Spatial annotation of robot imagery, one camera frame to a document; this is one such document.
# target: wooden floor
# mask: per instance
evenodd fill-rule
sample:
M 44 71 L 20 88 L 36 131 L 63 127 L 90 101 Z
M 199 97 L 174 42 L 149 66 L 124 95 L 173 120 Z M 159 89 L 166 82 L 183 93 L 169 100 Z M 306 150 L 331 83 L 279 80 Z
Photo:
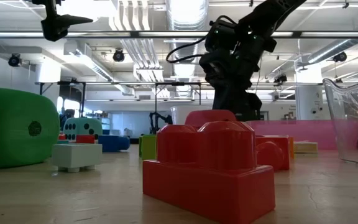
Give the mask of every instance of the wooden floor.
M 297 158 L 275 174 L 276 209 L 256 223 L 357 223 L 358 165 L 335 152 Z M 214 223 L 142 194 L 137 146 L 104 154 L 96 170 L 48 163 L 0 170 L 0 224 Z

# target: clear plastic bin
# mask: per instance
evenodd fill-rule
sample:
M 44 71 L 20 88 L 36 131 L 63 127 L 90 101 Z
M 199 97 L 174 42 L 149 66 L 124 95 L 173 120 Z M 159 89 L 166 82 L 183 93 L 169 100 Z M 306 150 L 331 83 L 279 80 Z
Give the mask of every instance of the clear plastic bin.
M 358 162 L 358 84 L 344 88 L 329 79 L 324 79 L 323 83 L 339 157 Z

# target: green block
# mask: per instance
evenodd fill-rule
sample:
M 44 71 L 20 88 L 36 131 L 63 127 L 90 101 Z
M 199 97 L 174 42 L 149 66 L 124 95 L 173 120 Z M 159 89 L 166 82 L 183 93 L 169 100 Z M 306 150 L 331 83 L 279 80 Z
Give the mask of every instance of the green block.
M 44 161 L 58 135 L 58 113 L 48 98 L 0 88 L 0 168 Z
M 145 135 L 141 136 L 139 139 L 139 157 L 142 160 L 146 159 L 156 159 L 156 143 L 157 143 L 157 136 L 156 135 Z
M 94 134 L 95 140 L 98 140 L 103 134 L 102 123 L 93 118 L 69 118 L 63 127 L 63 132 L 67 140 L 75 140 L 79 134 Z

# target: robotic arm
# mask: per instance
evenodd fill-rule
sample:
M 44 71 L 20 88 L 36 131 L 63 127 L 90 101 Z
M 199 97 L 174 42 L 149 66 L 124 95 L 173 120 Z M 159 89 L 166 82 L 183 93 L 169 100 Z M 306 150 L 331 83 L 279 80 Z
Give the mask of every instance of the robotic arm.
M 168 54 L 167 61 L 175 63 L 201 57 L 199 64 L 206 73 L 205 80 L 215 89 L 213 109 L 230 110 L 239 121 L 258 119 L 262 102 L 246 89 L 252 85 L 253 73 L 259 71 L 258 62 L 263 52 L 274 51 L 277 43 L 271 38 L 272 34 L 305 1 L 266 0 L 238 23 L 227 16 L 219 16 L 215 22 L 210 22 L 212 27 L 204 38 L 180 47 L 205 40 L 208 53 L 169 60 L 177 48 Z
M 62 5 L 64 0 L 25 0 L 36 5 L 44 5 L 47 18 L 41 21 L 42 32 L 45 39 L 49 41 L 57 41 L 68 34 L 68 28 L 72 25 L 84 24 L 93 22 L 92 19 L 85 17 L 58 15 L 56 11 L 56 4 Z

